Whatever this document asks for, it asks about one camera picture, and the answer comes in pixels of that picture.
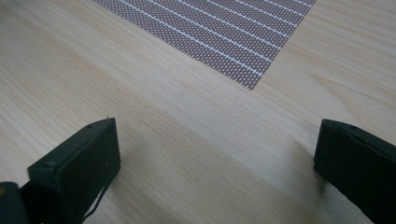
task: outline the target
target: dotted pattern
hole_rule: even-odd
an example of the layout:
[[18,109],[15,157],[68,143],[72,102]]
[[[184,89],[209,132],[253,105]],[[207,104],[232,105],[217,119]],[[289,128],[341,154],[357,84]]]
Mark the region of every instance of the dotted pattern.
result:
[[253,90],[315,0],[93,0]]

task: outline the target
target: wooden table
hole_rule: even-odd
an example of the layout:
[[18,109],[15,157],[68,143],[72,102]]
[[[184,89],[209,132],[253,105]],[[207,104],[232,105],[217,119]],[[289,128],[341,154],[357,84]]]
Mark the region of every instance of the wooden table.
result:
[[313,155],[324,118],[396,144],[395,11],[318,0],[248,91],[90,0],[0,0],[0,181],[110,116],[121,170],[86,223],[371,223]]

